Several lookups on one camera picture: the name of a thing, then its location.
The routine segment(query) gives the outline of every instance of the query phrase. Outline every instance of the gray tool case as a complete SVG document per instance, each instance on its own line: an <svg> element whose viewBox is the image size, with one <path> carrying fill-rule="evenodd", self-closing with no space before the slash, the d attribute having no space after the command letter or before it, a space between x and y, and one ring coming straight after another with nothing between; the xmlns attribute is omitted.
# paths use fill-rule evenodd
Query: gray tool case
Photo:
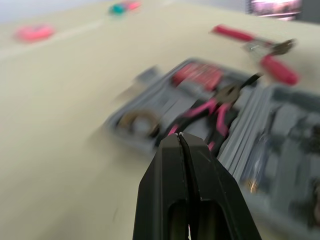
<svg viewBox="0 0 320 240"><path fill-rule="evenodd" d="M107 119L105 126L108 130L128 146L153 157L155 138L132 135L117 124L128 111L151 110L160 119L163 131L198 99L209 99L214 92L208 94L187 80L178 87L171 84L172 76L189 63L207 62L192 58L165 75L155 67L139 75L137 80L147 84L147 89ZM230 83L242 83L251 77L216 66L223 71L217 89ZM313 184L320 179L320 146L318 154L308 147L313 127L320 125L320 97L282 85L262 87L258 84L242 89L233 107L239 110L239 114L229 129L218 159L239 183L253 216L289 234L291 239L320 240L320 227L313 226L312 220L315 207ZM273 111L276 115L270 128L271 144L267 150L263 179L258 190L251 193L242 182L242 175L248 167L246 164L255 141L264 131ZM148 123L135 122L134 128L143 132ZM205 139L209 131L208 122L205 118L200 119L185 131Z"/></svg>

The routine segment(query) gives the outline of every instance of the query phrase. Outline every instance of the hand tool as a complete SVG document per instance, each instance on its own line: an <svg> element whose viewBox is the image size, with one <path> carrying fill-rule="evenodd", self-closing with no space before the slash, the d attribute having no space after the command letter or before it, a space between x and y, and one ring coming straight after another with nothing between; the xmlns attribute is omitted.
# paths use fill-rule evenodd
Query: hand tool
<svg viewBox="0 0 320 240"><path fill-rule="evenodd" d="M278 81L288 85L295 85L298 82L299 76L292 69L266 53L265 49L255 42L247 43L244 49Z"/></svg>
<svg viewBox="0 0 320 240"><path fill-rule="evenodd" d="M188 133L165 137L142 177L133 240L261 240L239 186Z"/></svg>
<svg viewBox="0 0 320 240"><path fill-rule="evenodd" d="M131 134L139 135L133 128L137 119L145 119L149 123L149 130L143 134L143 137L153 138L160 132L160 121L158 117L152 111L143 109L126 112L117 123L117 128L123 128Z"/></svg>
<svg viewBox="0 0 320 240"><path fill-rule="evenodd" d="M256 42L265 48L270 49L272 55L283 55L289 52L296 44L294 39L290 39L281 43L273 42L268 39L254 36L251 33L244 32L242 30L232 29L223 24L217 25L212 29L213 33L222 34L234 39L242 40L245 42Z"/></svg>
<svg viewBox="0 0 320 240"><path fill-rule="evenodd" d="M278 109L270 114L266 127L253 143L248 161L245 165L242 182L248 187L251 193L258 190L259 184L264 176L264 171L268 161L268 150L270 147L270 132L276 118Z"/></svg>
<svg viewBox="0 0 320 240"><path fill-rule="evenodd" d="M172 84L178 86L184 80L204 86L206 91L213 91L222 80L223 72L215 65L189 63L172 76Z"/></svg>
<svg viewBox="0 0 320 240"><path fill-rule="evenodd" d="M222 143L229 133L230 124L236 117L235 111L231 110L231 108L240 96L241 89L255 83L259 78L260 75L255 74L242 85L236 83L230 84L219 90L208 101L190 108L178 116L164 133L159 134L155 146L157 147L166 136L182 132L193 122L214 115L212 118L214 121L210 123L214 129L210 131L206 142L213 156L217 156Z"/></svg>

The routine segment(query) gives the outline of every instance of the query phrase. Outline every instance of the beige table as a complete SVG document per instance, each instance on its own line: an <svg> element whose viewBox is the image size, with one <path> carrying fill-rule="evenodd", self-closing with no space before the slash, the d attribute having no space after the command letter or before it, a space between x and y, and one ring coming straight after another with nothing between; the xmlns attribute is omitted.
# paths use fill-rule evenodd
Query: beige table
<svg viewBox="0 0 320 240"><path fill-rule="evenodd" d="M256 73L240 42L208 34L214 25L297 38L282 59L301 74L299 88L320 92L316 25L189 4L146 3L110 18L109 5L31 19L59 31L31 45L12 38L21 22L0 25L1 240L131 239L150 159L122 147L102 124L142 90L132 87L133 77L153 65L168 71L200 57Z"/></svg>

